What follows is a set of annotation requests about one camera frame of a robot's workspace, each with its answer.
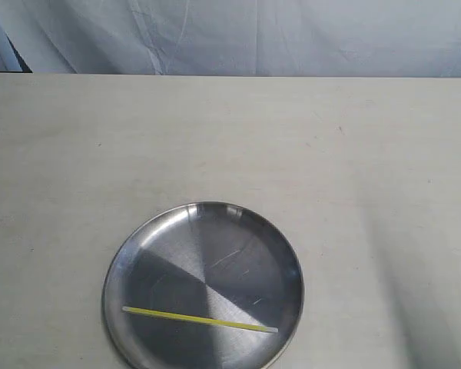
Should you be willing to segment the thin yellow stick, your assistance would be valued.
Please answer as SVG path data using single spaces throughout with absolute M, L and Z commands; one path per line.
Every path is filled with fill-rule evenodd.
M 278 333 L 279 330 L 277 327 L 268 327 L 263 325 L 256 325 L 256 324 L 247 324 L 241 322 L 234 322 L 234 321 L 225 321 L 219 320 L 209 317 L 199 317 L 194 315 L 187 315 L 187 314 L 176 314 L 171 312 L 165 311 L 155 311 L 150 309 L 143 309 L 139 307 L 128 307 L 123 306 L 122 311 L 130 313 L 130 314 L 137 314 L 143 315 L 148 317 L 158 317 L 163 319 L 175 320 L 175 321 L 187 321 L 197 324 L 206 324 L 212 326 L 222 326 L 222 327 L 232 327 L 247 331 L 258 331 L 264 333 Z

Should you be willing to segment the round stainless steel plate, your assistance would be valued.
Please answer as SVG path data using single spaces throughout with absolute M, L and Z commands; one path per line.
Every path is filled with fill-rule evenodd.
M 146 221 L 106 274 L 101 313 L 131 368 L 269 368 L 303 311 L 300 263 L 266 218 L 202 201 Z M 278 333 L 130 314 L 123 306 L 277 327 Z

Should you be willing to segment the white backdrop cloth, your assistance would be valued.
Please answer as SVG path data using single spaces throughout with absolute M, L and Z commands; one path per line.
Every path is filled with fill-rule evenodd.
M 461 1 L 0 1 L 33 72 L 461 77 Z

